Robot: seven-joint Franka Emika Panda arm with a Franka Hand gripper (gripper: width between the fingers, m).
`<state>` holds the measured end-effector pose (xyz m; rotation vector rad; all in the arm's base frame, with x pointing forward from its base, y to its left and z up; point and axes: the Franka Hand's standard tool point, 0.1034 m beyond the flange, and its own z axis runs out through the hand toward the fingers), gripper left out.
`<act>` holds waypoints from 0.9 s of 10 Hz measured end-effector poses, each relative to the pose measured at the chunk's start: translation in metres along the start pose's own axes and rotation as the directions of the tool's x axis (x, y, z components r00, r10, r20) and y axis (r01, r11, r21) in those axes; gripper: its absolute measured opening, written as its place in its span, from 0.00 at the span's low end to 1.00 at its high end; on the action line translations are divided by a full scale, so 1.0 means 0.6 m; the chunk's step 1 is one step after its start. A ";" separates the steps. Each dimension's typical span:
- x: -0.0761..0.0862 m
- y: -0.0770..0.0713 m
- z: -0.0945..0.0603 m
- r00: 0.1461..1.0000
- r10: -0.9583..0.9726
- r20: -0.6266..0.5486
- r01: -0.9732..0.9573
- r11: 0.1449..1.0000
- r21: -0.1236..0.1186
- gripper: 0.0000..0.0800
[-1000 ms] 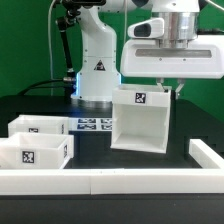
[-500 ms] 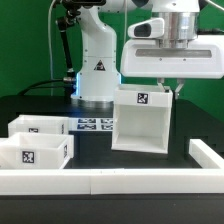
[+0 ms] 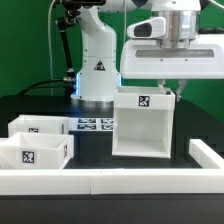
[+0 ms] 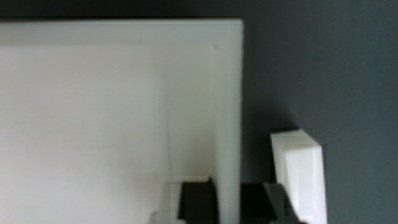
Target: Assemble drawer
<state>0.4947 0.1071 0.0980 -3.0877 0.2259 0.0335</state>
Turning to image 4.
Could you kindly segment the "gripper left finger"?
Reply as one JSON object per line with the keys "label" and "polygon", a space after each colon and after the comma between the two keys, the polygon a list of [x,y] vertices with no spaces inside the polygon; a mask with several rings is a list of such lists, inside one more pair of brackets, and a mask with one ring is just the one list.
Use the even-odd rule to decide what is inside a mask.
{"label": "gripper left finger", "polygon": [[219,201],[214,180],[182,185],[178,219],[186,224],[219,224]]}

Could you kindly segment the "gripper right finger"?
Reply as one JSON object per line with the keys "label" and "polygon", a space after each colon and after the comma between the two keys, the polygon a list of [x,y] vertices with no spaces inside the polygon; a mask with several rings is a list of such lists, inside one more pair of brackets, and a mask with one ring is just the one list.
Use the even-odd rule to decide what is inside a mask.
{"label": "gripper right finger", "polygon": [[242,185],[241,224],[303,224],[280,183]]}

